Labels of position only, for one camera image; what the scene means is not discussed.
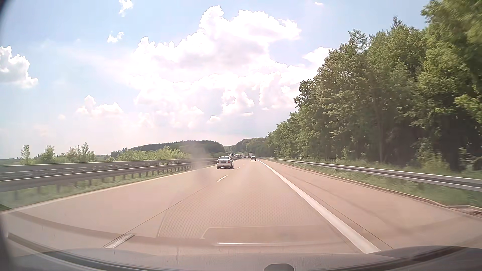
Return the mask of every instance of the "metal guardrail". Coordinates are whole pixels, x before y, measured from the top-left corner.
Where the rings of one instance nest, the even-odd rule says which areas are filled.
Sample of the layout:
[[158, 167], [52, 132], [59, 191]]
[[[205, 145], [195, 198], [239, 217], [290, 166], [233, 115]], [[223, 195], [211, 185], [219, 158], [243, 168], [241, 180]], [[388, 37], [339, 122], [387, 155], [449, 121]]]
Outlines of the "metal guardrail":
[[205, 166], [216, 164], [217, 158], [209, 158], [207, 159], [199, 159], [194, 160], [191, 159], [188, 163], [172, 163], [172, 164], [165, 164], [165, 165], [154, 165], [154, 166], [144, 166], [144, 167], [134, 167], [134, 168], [123, 168], [123, 169], [111, 169], [111, 170], [104, 170], [104, 171], [92, 171], [92, 172], [82, 172], [82, 173], [72, 173], [72, 174], [63, 174], [63, 175], [54, 175], [54, 176], [40, 176], [40, 177], [32, 177], [32, 178], [19, 178], [13, 180], [3, 180], [0, 181], [0, 192], [7, 192], [7, 191], [17, 191], [21, 189], [28, 189], [28, 188], [40, 188], [42, 186], [48, 185], [57, 185], [57, 191], [59, 191], [60, 186], [62, 185], [69, 185], [75, 184], [78, 181], [85, 181], [89, 180], [89, 185], [92, 184], [93, 179], [102, 179], [106, 177], [114, 177], [123, 176], [125, 178], [126, 175], [131, 174], [132, 178], [134, 174], [139, 174], [139, 177], [142, 173], [157, 172], [159, 171], [171, 170], [171, 172], [179, 171], [179, 170], [187, 170], [193, 169], [197, 166]]
[[447, 186], [452, 188], [482, 192], [482, 180], [479, 180], [479, 179], [426, 174], [426, 173], [418, 173], [418, 172], [408, 172], [408, 171], [398, 171], [398, 170], [389, 170], [389, 169], [380, 169], [380, 168], [370, 168], [370, 167], [306, 162], [306, 161], [287, 160], [287, 159], [278, 159], [278, 158], [269, 158], [269, 157], [259, 157], [259, 158], [286, 161], [286, 162], [292, 162], [292, 163], [311, 164], [311, 165], [323, 166], [323, 167], [340, 169], [340, 170], [356, 171], [356, 172], [376, 175], [376, 176], [383, 176], [383, 177], [389, 177], [389, 178], [395, 178], [395, 179], [404, 179], [404, 180], [410, 180], [414, 182], [429, 183], [434, 185], [441, 185], [441, 186]]
[[215, 161], [217, 158], [205, 159], [171, 159], [143, 161], [114, 161], [93, 163], [58, 163], [34, 165], [4, 165], [0, 166], [0, 181], [41, 176], [54, 176], [82, 172], [96, 172], [124, 168], [137, 168], [155, 165], [190, 163], [196, 161]]

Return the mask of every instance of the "silver car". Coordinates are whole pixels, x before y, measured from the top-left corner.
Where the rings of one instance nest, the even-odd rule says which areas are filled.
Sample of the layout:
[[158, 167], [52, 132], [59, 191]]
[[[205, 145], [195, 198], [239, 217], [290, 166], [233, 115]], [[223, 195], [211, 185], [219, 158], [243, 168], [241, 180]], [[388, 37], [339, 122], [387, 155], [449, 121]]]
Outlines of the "silver car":
[[220, 168], [223, 168], [223, 167], [227, 167], [227, 168], [230, 168], [230, 169], [234, 168], [234, 162], [231, 159], [231, 157], [221, 156], [217, 159], [216, 168], [220, 169]]

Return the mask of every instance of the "sedan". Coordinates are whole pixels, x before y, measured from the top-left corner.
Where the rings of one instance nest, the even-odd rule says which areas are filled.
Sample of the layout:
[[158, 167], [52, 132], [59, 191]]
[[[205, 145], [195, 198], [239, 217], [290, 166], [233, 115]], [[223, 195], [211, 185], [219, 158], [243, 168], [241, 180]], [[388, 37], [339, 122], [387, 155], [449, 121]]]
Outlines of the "sedan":
[[216, 168], [220, 169], [222, 167], [227, 167], [230, 169], [234, 168], [234, 162], [229, 156], [221, 156], [217, 159]]

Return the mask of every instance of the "sky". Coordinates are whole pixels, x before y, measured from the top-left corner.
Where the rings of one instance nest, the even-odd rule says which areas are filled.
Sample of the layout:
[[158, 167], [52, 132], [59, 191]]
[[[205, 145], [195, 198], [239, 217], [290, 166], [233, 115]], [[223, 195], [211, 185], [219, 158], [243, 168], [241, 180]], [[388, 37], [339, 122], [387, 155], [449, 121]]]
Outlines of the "sky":
[[11, 0], [0, 17], [0, 158], [87, 142], [266, 136], [348, 31], [428, 0]]

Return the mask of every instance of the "road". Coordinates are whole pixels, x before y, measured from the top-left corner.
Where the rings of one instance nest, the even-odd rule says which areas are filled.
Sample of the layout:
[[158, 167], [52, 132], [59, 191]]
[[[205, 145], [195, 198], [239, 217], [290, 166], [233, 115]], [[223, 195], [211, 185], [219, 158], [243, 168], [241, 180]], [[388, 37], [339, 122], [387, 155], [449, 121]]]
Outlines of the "road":
[[211, 166], [0, 217], [6, 232], [61, 250], [180, 255], [482, 248], [480, 217], [266, 160], [241, 159], [235, 169]]

